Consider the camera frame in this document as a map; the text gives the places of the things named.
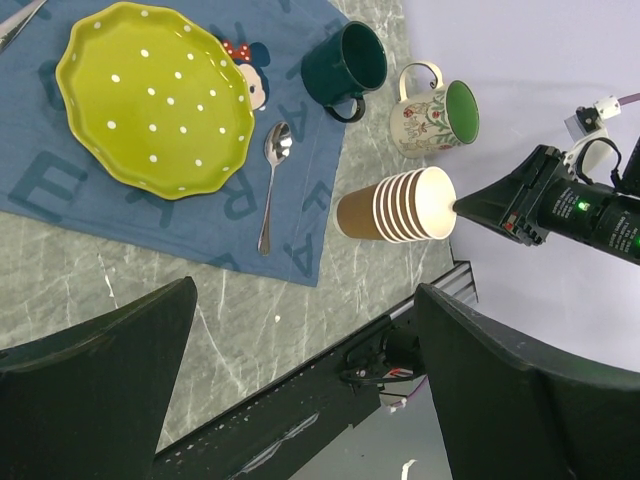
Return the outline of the stack of brown paper cups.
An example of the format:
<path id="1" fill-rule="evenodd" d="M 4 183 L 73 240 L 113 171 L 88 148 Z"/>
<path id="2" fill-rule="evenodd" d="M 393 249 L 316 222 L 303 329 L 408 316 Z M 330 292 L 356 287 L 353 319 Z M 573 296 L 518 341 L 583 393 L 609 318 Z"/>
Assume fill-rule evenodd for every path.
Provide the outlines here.
<path id="1" fill-rule="evenodd" d="M 431 166 L 389 176 L 343 196 L 333 220 L 352 239 L 392 244 L 445 240 L 453 232 L 456 192 L 447 173 Z"/>

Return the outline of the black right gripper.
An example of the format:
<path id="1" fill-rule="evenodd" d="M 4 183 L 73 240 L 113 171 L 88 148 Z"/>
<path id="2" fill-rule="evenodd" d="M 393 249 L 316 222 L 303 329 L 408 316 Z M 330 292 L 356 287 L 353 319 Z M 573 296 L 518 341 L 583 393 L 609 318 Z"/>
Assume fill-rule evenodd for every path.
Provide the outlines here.
<path id="1" fill-rule="evenodd" d="M 551 233 L 637 265 L 639 263 L 639 148 L 623 171 L 622 154 L 609 185 L 583 169 L 586 145 L 577 155 L 575 177 L 562 165 L 560 151 L 541 145 L 506 177 L 458 199 L 454 211 L 498 235 L 539 246 Z"/>

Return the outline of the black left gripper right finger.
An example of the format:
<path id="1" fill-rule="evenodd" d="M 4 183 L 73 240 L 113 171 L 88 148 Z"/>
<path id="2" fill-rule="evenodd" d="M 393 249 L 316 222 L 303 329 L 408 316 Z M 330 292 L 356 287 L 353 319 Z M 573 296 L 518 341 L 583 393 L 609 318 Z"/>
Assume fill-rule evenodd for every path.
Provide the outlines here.
<path id="1" fill-rule="evenodd" d="M 415 319 L 455 479 L 636 479 L 639 375 L 422 284 Z"/>

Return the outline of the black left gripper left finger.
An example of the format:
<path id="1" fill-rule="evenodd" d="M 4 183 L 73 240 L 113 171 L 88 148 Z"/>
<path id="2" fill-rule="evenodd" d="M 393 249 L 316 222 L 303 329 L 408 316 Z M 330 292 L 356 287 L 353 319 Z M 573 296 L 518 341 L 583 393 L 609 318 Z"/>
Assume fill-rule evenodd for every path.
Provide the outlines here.
<path id="1" fill-rule="evenodd" d="M 185 277 L 2 350 L 2 478 L 149 478 L 196 303 Z"/>

